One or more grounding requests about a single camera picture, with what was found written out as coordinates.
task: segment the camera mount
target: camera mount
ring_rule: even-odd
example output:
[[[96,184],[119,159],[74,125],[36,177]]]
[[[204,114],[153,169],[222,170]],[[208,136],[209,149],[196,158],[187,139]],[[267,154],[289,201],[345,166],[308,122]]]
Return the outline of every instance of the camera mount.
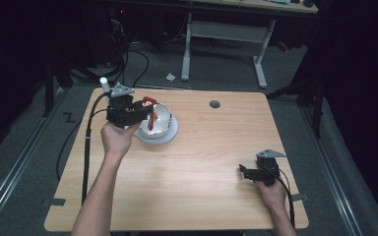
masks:
[[[108,107],[106,109],[106,120],[112,122],[116,127],[125,128],[148,119],[154,112],[154,105],[144,105],[144,101],[133,103],[133,88],[127,88],[117,83],[112,89],[109,88],[106,78],[100,79],[103,91],[107,94]]]
[[[253,180],[254,182],[263,181],[266,186],[272,186],[275,183],[275,178],[281,175],[275,157],[285,157],[285,155],[271,149],[266,149],[257,153],[256,156],[258,169],[247,169],[244,165],[239,164],[240,171],[243,173],[245,179]]]

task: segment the red object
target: red object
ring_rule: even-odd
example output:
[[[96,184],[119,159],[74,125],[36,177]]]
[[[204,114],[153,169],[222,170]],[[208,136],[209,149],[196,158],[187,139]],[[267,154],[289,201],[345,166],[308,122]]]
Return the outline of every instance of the red object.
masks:
[[[143,101],[150,101],[152,104],[158,104],[157,100],[155,100],[154,98],[149,97],[149,96],[143,97]]]
[[[155,112],[150,114],[149,124],[147,127],[150,131],[155,127],[155,121],[157,118],[158,118],[158,115]]]
[[[278,47],[281,51],[283,51],[283,52],[286,52],[286,51],[289,50],[289,48],[287,47],[287,45],[284,44],[284,43],[281,42],[281,41],[278,42],[277,47]]]

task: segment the desk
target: desk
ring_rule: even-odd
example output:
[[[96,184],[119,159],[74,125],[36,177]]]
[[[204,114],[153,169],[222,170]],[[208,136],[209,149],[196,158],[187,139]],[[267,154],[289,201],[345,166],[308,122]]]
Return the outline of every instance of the desk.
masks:
[[[314,6],[307,8],[303,5],[302,1],[299,4],[278,4],[270,1],[263,0],[191,0],[190,3],[200,2],[200,3],[210,3],[218,5],[228,5],[237,7],[249,7],[266,9],[273,11],[288,11],[294,13],[310,13],[316,14],[318,9]],[[239,40],[261,43],[260,50],[257,56],[253,56],[253,64],[256,70],[257,80],[259,82],[259,87],[265,89],[267,87],[265,75],[262,68],[262,60],[265,55],[266,48],[269,44],[270,37],[275,26],[276,20],[270,20],[269,25],[266,28],[260,27],[249,27],[241,25],[231,25],[231,24],[221,24],[221,23],[211,23],[211,22],[201,22],[192,21],[192,14],[188,14],[188,22],[186,27],[186,47],[183,56],[182,65],[182,81],[189,80],[190,71],[190,43],[192,36],[219,38],[219,39],[229,39],[229,40]]]
[[[72,147],[45,220],[49,231],[70,231],[81,207],[85,131],[97,88]],[[255,154],[270,148],[284,153],[267,98],[258,92],[137,89],[166,104],[179,122],[174,140],[151,147],[133,138],[119,168],[111,231],[229,230],[273,228],[256,186],[242,178],[238,164],[255,168]],[[220,102],[212,108],[211,100]],[[101,100],[96,110],[106,107]],[[103,159],[99,130],[105,114],[93,119],[89,186]],[[287,157],[277,159],[291,192],[298,190]],[[308,225],[301,201],[294,202],[297,228]]]

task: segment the cable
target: cable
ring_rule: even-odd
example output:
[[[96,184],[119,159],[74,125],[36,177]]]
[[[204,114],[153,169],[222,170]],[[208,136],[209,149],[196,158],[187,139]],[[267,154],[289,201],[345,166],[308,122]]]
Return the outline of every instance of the cable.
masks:
[[[182,37],[180,37],[180,38],[177,38],[178,36],[180,36],[180,34],[182,34],[183,29],[184,29],[185,26],[186,26],[185,23],[186,23],[186,19],[187,19],[187,17],[188,17],[188,14],[186,13],[186,14],[185,14],[185,18],[183,19],[182,27],[180,28],[180,31],[179,31],[179,33],[176,35],[176,37],[173,38],[173,39],[171,39],[171,40],[169,40],[169,41],[165,41],[164,43],[173,42],[173,41],[178,41],[178,40],[181,40],[181,39],[183,39],[183,38],[186,37],[186,36],[182,36]]]
[[[230,45],[228,43],[223,43],[223,41],[228,41],[228,40],[217,40],[217,45],[225,46],[225,47],[231,47],[231,48],[239,48],[239,47],[249,46],[249,45],[253,44],[252,42],[242,41],[242,42],[238,42],[237,45]]]
[[[121,68],[121,70],[118,72],[118,75],[115,77],[115,79],[113,80],[113,84],[115,85],[118,81],[118,78],[124,74],[124,70],[125,70],[125,67],[127,66],[127,62],[128,62],[128,50],[127,50],[127,60],[124,61],[124,58],[122,58],[121,56],[121,64],[123,65],[123,67]]]
[[[85,202],[86,196],[88,194],[89,162],[90,162],[90,156],[91,156],[92,120],[95,116],[95,109],[96,109],[97,104],[106,95],[107,93],[103,93],[94,101],[94,105],[89,115],[88,127],[86,129],[86,135],[85,135],[85,166],[84,166],[84,182],[82,185],[82,204]]]
[[[144,55],[143,53],[141,53],[141,52],[139,52],[139,51],[132,51],[132,52],[135,52],[135,53],[138,53],[138,54],[144,56],[144,57],[146,58],[146,60],[147,60],[147,66],[146,66],[146,69],[144,69],[143,73],[142,73],[142,74],[141,74],[141,75],[140,75],[140,76],[134,81],[133,88],[135,88],[137,82],[143,77],[143,75],[144,75],[144,74],[147,72],[147,70],[149,69],[150,62],[149,62],[149,58],[148,58],[146,55]]]
[[[287,179],[286,174],[284,174],[284,172],[282,170],[280,170],[280,169],[279,169],[279,171],[284,175],[284,178],[285,178],[285,180],[287,182],[287,188],[290,190],[290,184],[289,184],[289,180]]]
[[[182,48],[186,45],[186,43],[184,41],[180,42],[180,40],[182,40],[182,39],[184,39],[184,37],[179,38],[178,40],[174,40],[172,42],[165,43],[163,46],[165,46],[167,48],[172,48],[172,49]],[[177,43],[178,43],[178,46],[170,46],[170,44],[177,44]]]
[[[81,123],[82,123],[82,119],[75,125],[72,131],[70,131],[70,134],[67,136],[66,140],[64,141],[63,147],[60,149],[59,155],[57,157],[57,162],[56,162],[56,176],[57,176],[58,181],[60,181],[61,179],[60,170],[59,170],[61,154],[63,153],[63,150],[67,145],[67,142],[70,140],[70,137],[73,135],[74,131],[79,127]]]
[[[118,63],[116,64],[115,69],[113,69],[112,71],[107,72],[107,73],[105,73],[103,75],[97,75],[99,78],[100,77],[107,77],[108,78],[108,77],[114,76],[117,73],[118,73],[118,75],[120,75],[122,73],[122,71],[124,70],[124,68],[126,66],[124,64],[124,60],[122,58],[122,53],[124,51],[128,51],[128,48],[129,48],[128,39],[129,39],[129,37],[130,37],[130,34],[125,34],[122,37],[122,39],[120,40],[123,43],[119,43],[118,47],[116,48],[117,53],[115,55],[115,59],[114,60],[118,60]],[[80,76],[80,75],[74,73],[73,71],[70,71],[70,75],[72,77],[75,77],[75,78],[80,79],[80,80],[88,80],[89,79],[89,77]]]
[[[203,50],[203,51],[201,51],[201,50],[196,50],[196,49],[194,49],[192,46],[191,46],[191,50],[192,51],[194,51],[194,52],[198,52],[198,53],[206,53],[206,52],[209,52],[209,51],[211,51],[212,49],[214,49],[215,48],[215,46],[216,46],[216,41],[214,40],[214,39],[204,39],[204,40],[200,40],[200,39],[198,39],[198,40],[194,40],[194,42],[196,42],[196,41],[198,41],[198,42],[202,42],[202,41],[211,41],[211,47],[210,48],[208,48],[208,49],[206,49],[206,50]]]
[[[99,111],[95,112],[95,113],[94,113],[94,116],[96,116],[96,115],[97,115],[97,113],[99,113],[99,112],[102,112],[102,111],[105,111],[105,110],[107,110],[107,109],[101,109],[101,110],[99,110]]]
[[[143,46],[139,49],[133,49],[132,51],[142,51],[146,49],[147,44],[144,41],[136,41],[136,42],[131,42],[131,44],[143,44]]]
[[[288,188],[286,186],[286,184],[284,183],[284,181],[281,179],[281,177],[277,176],[276,174],[274,174],[270,169],[269,167],[267,167],[266,165],[263,165],[272,175],[273,177],[275,177],[277,180],[279,180],[279,182],[281,182],[281,184],[283,185],[284,189],[286,190],[286,193],[287,193],[287,199],[289,201],[289,214],[290,214],[290,223],[292,224],[293,228],[295,228],[295,223],[294,223],[294,209],[293,209],[293,199],[292,199],[292,195],[290,193],[290,187]]]

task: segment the wrist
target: wrist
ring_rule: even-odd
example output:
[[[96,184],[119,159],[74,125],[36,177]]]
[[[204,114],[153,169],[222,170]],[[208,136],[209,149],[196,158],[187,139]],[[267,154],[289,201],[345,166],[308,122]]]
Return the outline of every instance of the wrist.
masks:
[[[287,211],[284,207],[272,207],[270,208],[270,212],[273,218],[288,218]]]
[[[117,153],[107,152],[103,159],[102,167],[108,169],[118,170],[124,155],[118,155]]]

